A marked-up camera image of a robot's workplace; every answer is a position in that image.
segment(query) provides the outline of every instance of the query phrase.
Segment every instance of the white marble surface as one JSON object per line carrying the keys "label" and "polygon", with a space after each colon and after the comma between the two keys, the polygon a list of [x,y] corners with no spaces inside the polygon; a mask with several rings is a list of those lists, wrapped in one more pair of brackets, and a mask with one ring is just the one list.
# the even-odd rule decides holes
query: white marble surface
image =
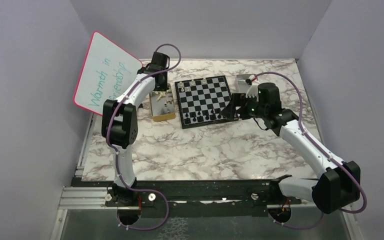
{"label": "white marble surface", "polygon": [[[231,91],[235,92],[237,74],[266,71],[289,76],[298,85],[304,100],[304,124],[318,137],[293,59],[183,60],[168,77],[174,90],[173,82],[226,75]],[[298,114],[298,95],[288,82],[276,75],[263,75],[259,81],[275,83],[280,89],[283,107]],[[161,122],[152,121],[148,100],[143,106],[138,110],[139,134],[133,144],[133,169],[138,180],[271,179],[285,174],[298,178],[315,176],[286,141],[271,131],[260,130],[252,119],[182,129],[177,102],[176,118]],[[83,181],[114,179],[113,157],[101,136],[101,120],[100,116],[94,117],[90,146],[85,153]]]}

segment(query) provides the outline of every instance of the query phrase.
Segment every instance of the red border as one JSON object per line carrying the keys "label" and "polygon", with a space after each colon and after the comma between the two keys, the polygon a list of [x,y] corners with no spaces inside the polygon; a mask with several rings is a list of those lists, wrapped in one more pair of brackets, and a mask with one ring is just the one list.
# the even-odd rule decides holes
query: red border
{"label": "red border", "polygon": [[89,50],[91,49],[91,45],[92,45],[92,40],[94,39],[94,36],[95,34],[98,33],[100,35],[102,35],[104,38],[108,39],[111,43],[115,44],[117,47],[121,48],[123,51],[125,51],[126,53],[130,54],[130,56],[134,57],[135,59],[137,59],[140,64],[143,66],[144,64],[142,63],[141,60],[139,60],[137,57],[135,57],[133,54],[131,54],[130,52],[126,51],[124,48],[122,48],[121,46],[119,46],[117,43],[111,41],[108,37],[106,37],[105,35],[103,35],[102,33],[98,32],[98,31],[94,31],[93,34],[92,34],[92,37],[90,38],[90,42],[89,42],[89,46],[87,47],[87,52],[86,52],[86,56],[84,56],[84,61],[83,61],[83,66],[81,67],[81,71],[80,71],[80,74],[78,75],[78,80],[77,80],[77,86],[75,86],[75,91],[74,91],[74,94],[73,94],[73,103],[82,108],[82,109],[86,109],[88,110],[89,112],[92,112],[94,114],[98,114],[99,116],[102,116],[102,114],[100,113],[97,113],[95,111],[92,111],[84,106],[80,106],[79,104],[77,104],[76,102],[76,94],[77,94],[77,89],[79,88],[79,84],[80,84],[80,78],[82,77],[82,74],[83,74],[83,69],[85,68],[85,63],[86,63],[86,59],[88,58],[88,55],[89,55]]}

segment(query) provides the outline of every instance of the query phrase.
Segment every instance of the chessboard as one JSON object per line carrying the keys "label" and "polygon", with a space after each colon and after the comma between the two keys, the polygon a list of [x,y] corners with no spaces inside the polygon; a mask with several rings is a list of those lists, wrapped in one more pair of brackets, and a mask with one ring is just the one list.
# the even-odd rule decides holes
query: chessboard
{"label": "chessboard", "polygon": [[174,86],[182,129],[237,120],[220,114],[232,96],[226,76],[177,81]]}

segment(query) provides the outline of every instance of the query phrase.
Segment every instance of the wall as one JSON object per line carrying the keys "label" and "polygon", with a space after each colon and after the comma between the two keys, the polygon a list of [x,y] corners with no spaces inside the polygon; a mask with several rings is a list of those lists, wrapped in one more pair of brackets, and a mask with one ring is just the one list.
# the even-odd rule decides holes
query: wall
{"label": "wall", "polygon": [[72,102],[88,43],[67,0],[0,0],[0,239],[50,237],[89,115]]}
{"label": "wall", "polygon": [[333,0],[299,60],[325,144],[356,161],[366,239],[384,239],[384,1]]}
{"label": "wall", "polygon": [[279,59],[301,56],[331,0],[70,1],[89,35],[139,58],[173,43],[186,58]]}

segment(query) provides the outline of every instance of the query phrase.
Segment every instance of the whiteboard with red border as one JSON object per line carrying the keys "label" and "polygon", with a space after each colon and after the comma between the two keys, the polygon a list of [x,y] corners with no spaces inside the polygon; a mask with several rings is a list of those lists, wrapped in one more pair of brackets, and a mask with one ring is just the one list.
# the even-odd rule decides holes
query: whiteboard with red border
{"label": "whiteboard with red border", "polygon": [[123,48],[94,32],[78,77],[73,102],[102,115],[107,99],[115,100],[133,83],[142,62]]}

